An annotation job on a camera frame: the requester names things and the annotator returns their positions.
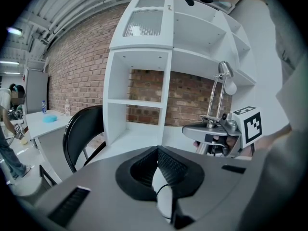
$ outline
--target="ceiling light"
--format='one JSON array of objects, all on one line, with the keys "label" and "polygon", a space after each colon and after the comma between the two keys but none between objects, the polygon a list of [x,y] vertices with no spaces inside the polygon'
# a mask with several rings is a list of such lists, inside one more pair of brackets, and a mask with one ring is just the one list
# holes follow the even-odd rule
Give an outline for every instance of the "ceiling light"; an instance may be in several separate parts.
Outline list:
[{"label": "ceiling light", "polygon": [[13,72],[4,72],[7,75],[19,75],[20,73],[13,73]]},{"label": "ceiling light", "polygon": [[8,62],[8,61],[0,61],[0,64],[14,64],[14,65],[19,65],[18,62]]},{"label": "ceiling light", "polygon": [[7,27],[6,30],[8,30],[9,33],[13,33],[19,36],[23,34],[23,31],[16,27]]}]

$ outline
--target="lamp head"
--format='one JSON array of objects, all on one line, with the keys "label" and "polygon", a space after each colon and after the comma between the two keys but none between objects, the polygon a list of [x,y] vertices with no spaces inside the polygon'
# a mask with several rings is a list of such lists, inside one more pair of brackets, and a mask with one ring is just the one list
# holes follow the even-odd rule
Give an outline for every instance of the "lamp head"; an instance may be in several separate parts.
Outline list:
[{"label": "lamp head", "polygon": [[218,73],[219,74],[228,74],[229,78],[233,78],[233,70],[230,66],[230,64],[226,61],[222,61],[218,65]]}]

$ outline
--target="brick wall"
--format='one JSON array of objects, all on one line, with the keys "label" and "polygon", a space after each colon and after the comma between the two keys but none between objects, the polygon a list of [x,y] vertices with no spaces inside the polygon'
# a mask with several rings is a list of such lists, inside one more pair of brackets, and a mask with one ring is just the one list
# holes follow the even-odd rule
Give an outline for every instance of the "brick wall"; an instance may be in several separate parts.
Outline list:
[{"label": "brick wall", "polygon": [[[74,115],[83,108],[103,103],[108,48],[126,6],[116,6],[81,22],[48,50],[50,109],[64,113],[65,100],[68,99]],[[160,101],[162,72],[134,70],[130,80],[131,99]],[[172,72],[166,124],[181,126],[199,120],[198,115],[206,112],[211,86],[210,80]],[[228,111],[230,106],[231,97],[225,96],[223,110]],[[128,107],[130,121],[158,123],[158,116],[158,109]],[[97,137],[94,147],[102,140],[102,136]]]},{"label": "brick wall", "polygon": [[[132,70],[129,76],[129,98],[159,102],[163,72]],[[198,76],[171,72],[165,125],[183,126],[200,121],[207,113],[208,101],[214,81]],[[221,84],[218,83],[211,115],[216,115]],[[232,97],[225,94],[220,115],[230,111]],[[158,124],[159,109],[130,105],[128,121]]]},{"label": "brick wall", "polygon": [[126,6],[111,8],[80,23],[48,51],[50,109],[64,112],[66,99],[72,115],[102,104],[109,44]]}]

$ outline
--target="vent slot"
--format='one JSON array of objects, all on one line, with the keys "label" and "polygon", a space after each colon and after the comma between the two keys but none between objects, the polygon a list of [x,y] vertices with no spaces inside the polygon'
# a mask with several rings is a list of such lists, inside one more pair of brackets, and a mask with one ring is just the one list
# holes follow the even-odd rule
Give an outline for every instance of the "vent slot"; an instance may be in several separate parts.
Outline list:
[{"label": "vent slot", "polygon": [[65,227],[86,199],[89,192],[90,190],[76,187],[48,216],[49,219]]},{"label": "vent slot", "polygon": [[239,174],[245,173],[245,170],[246,170],[246,168],[244,168],[244,167],[237,167],[237,166],[232,166],[232,165],[228,165],[228,164],[225,164],[221,168],[224,169],[224,170],[231,171],[231,172],[234,172],[234,173],[239,173]]}]

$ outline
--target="water bottle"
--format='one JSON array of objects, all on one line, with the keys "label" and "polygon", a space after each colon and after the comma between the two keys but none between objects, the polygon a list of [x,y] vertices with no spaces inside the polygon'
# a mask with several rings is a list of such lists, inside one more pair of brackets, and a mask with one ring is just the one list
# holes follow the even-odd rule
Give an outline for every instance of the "water bottle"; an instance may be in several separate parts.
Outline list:
[{"label": "water bottle", "polygon": [[66,114],[66,116],[71,116],[71,108],[69,106],[68,99],[66,99],[66,101],[65,101],[65,114]]},{"label": "water bottle", "polygon": [[46,113],[47,113],[47,111],[46,111],[45,100],[43,100],[43,102],[42,102],[42,112],[43,112],[43,114],[46,114]]}]

